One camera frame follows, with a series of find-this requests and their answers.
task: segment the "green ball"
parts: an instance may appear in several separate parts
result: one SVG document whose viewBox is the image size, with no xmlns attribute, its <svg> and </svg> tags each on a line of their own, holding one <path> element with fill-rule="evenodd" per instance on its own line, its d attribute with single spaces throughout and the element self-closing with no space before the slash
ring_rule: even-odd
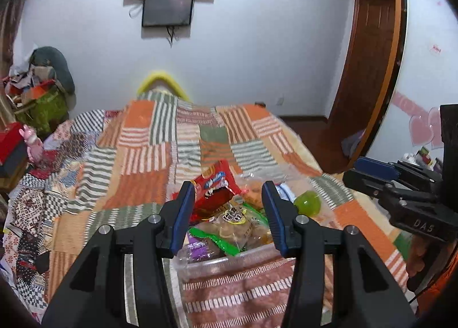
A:
<svg viewBox="0 0 458 328">
<path fill-rule="evenodd" d="M 321 209 L 320 197 L 315 191 L 306 191 L 296 197 L 294 200 L 299 214 L 304 214 L 307 217 L 316 216 Z"/>
</svg>

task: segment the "green bag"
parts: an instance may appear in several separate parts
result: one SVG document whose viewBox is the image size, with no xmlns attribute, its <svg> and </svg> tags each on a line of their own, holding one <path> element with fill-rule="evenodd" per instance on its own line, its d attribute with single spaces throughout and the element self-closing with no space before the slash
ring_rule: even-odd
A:
<svg viewBox="0 0 458 328">
<path fill-rule="evenodd" d="M 48 136 L 68 118 L 67 111 L 65 97 L 54 85 L 46 94 L 15 111 L 15 116 L 17 121 L 32 126 L 38 136 Z"/>
</svg>

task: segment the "red fabric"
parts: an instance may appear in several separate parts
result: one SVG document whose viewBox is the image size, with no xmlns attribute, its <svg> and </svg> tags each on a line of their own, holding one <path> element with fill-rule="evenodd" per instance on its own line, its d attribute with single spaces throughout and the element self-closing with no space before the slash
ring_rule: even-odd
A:
<svg viewBox="0 0 458 328">
<path fill-rule="evenodd" d="M 117 111 L 106 111 L 105 112 L 105 117 L 107 118 L 113 118 L 113 117 L 116 117 L 119 112 L 121 112 L 121 110 L 117 110 Z"/>
<path fill-rule="evenodd" d="M 8 156 L 13 152 L 20 141 L 23 140 L 19 134 L 22 128 L 21 123 L 11 123 L 5 130 L 0 132 L 0 164 L 4 164 Z"/>
<path fill-rule="evenodd" d="M 29 173 L 38 179 L 47 179 L 51 173 L 56 171 L 54 162 L 57 154 L 57 150 L 44 150 L 43 157 L 38 163 L 37 168 L 31 170 Z"/>
</svg>

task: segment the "pink toy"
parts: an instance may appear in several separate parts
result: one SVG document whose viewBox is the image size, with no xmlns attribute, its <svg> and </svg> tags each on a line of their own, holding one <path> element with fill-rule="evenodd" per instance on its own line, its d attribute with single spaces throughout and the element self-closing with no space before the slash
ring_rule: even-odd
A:
<svg viewBox="0 0 458 328">
<path fill-rule="evenodd" d="M 26 142 L 29 161 L 38 164 L 43 157 L 43 142 L 37 137 L 35 129 L 24 125 L 23 130 L 19 129 L 19 134 Z"/>
</svg>

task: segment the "brown floor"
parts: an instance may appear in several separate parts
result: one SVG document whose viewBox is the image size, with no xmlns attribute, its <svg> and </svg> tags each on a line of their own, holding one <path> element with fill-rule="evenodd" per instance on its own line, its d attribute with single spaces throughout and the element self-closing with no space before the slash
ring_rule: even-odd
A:
<svg viewBox="0 0 458 328">
<path fill-rule="evenodd" d="M 318 164 L 326 173 L 340 173 L 347 170 L 349 160 L 342 153 L 337 128 L 331 127 L 324 120 L 288 120 L 285 123 L 292 128 L 310 150 Z"/>
</svg>

